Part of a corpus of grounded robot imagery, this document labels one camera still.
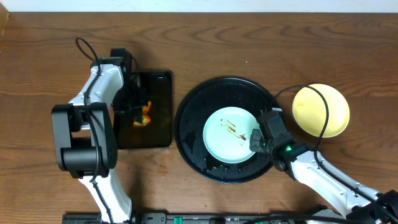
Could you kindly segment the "orange green sponge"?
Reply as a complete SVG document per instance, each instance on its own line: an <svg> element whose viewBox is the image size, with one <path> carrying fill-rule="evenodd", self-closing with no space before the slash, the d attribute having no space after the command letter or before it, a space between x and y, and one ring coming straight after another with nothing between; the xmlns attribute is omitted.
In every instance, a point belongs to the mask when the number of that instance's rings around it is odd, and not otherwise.
<svg viewBox="0 0 398 224"><path fill-rule="evenodd" d="M141 114L134 118L133 126L143 127L151 122L151 118L149 116L151 105L152 102L148 101L147 104L141 108Z"/></svg>

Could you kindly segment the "light green front plate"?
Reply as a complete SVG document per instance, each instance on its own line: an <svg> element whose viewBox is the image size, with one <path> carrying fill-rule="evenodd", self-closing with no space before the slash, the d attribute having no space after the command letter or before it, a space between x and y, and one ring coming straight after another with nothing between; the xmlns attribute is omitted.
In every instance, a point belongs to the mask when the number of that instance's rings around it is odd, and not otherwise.
<svg viewBox="0 0 398 224"><path fill-rule="evenodd" d="M203 128L203 142L207 151L217 160L237 164L250 159L250 137L258 128L255 117L238 107L215 111Z"/></svg>

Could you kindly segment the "yellow plate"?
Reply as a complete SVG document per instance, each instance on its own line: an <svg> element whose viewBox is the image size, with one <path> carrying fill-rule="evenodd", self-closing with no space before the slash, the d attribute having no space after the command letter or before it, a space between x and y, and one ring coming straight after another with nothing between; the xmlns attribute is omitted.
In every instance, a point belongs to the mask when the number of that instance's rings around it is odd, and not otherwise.
<svg viewBox="0 0 398 224"><path fill-rule="evenodd" d="M326 112L329 112L324 138L341 134L349 124L350 110L345 97L335 88L325 84L311 84L302 88L292 103L296 123L312 136L318 137L323 129Z"/></svg>

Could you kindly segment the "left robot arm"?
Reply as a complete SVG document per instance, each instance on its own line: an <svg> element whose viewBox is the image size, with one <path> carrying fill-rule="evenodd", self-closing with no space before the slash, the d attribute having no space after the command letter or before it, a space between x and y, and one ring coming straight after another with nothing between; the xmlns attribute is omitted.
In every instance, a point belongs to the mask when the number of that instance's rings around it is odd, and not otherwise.
<svg viewBox="0 0 398 224"><path fill-rule="evenodd" d="M126 49L95 57L91 75L79 94L51 112L57 165L78 179L100 209L98 223L135 223L132 200L115 170L118 144L109 111L133 118L148 99L136 59Z"/></svg>

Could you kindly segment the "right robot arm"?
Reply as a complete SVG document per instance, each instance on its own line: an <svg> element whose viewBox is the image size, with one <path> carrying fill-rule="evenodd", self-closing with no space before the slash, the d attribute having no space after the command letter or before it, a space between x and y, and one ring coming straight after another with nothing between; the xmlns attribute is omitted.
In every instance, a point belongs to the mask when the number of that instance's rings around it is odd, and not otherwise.
<svg viewBox="0 0 398 224"><path fill-rule="evenodd" d="M382 194L355 181L310 145L294 142L290 133L265 139L259 129L253 129L249 148L264 154L277 170L310 187L347 220L397 223L397 191Z"/></svg>

